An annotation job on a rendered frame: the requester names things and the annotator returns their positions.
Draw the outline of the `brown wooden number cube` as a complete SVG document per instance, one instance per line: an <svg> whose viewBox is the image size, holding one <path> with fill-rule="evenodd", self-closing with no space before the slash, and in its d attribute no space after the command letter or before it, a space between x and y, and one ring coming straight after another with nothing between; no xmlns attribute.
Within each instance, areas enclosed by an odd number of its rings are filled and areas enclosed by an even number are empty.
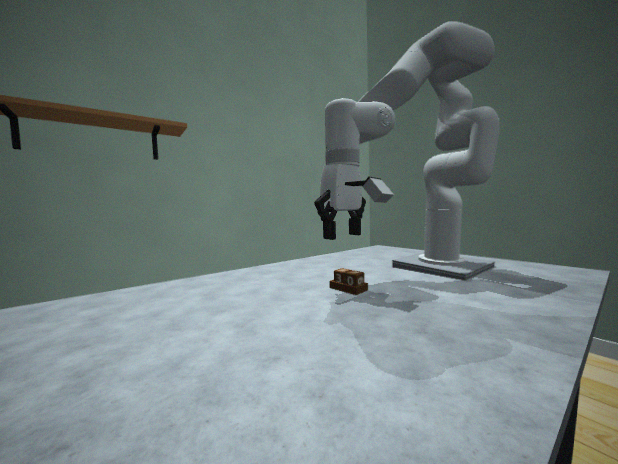
<svg viewBox="0 0 618 464"><path fill-rule="evenodd" d="M345 273L349 271L352 270L344 268L334 270L334 281L345 284Z"/></svg>
<svg viewBox="0 0 618 464"><path fill-rule="evenodd" d="M360 271L349 271L345 273L345 284L351 286L359 286L364 284L364 272Z"/></svg>

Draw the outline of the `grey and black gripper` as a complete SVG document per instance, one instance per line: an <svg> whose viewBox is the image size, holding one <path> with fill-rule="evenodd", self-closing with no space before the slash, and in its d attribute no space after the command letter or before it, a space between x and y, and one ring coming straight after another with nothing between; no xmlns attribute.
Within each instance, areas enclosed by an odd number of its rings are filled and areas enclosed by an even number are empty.
<svg viewBox="0 0 618 464"><path fill-rule="evenodd" d="M362 197L362 186L345 185L345 182L353 181L361 181L358 162L333 162L323 166L320 197L314 204L323 221L324 239L336 239L336 221L333 220L337 211L348 211L351 217L349 234L361 235L366 200Z"/></svg>

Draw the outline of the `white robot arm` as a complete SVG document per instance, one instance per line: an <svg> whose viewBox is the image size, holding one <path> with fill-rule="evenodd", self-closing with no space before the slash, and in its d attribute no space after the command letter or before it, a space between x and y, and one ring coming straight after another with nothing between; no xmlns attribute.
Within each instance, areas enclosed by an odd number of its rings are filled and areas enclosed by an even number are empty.
<svg viewBox="0 0 618 464"><path fill-rule="evenodd" d="M458 79L486 67L494 50L485 31L446 22L414 43L358 102L336 99L325 108L326 164L359 163L359 135L361 144L388 134L395 124L393 110L409 101L428 78L440 102L437 148L470 147L434 156L424 166L425 247L419 260L425 263L465 264L459 258L462 200L455 187L482 184L490 178L499 118L491 107L472 109L472 94Z"/></svg>

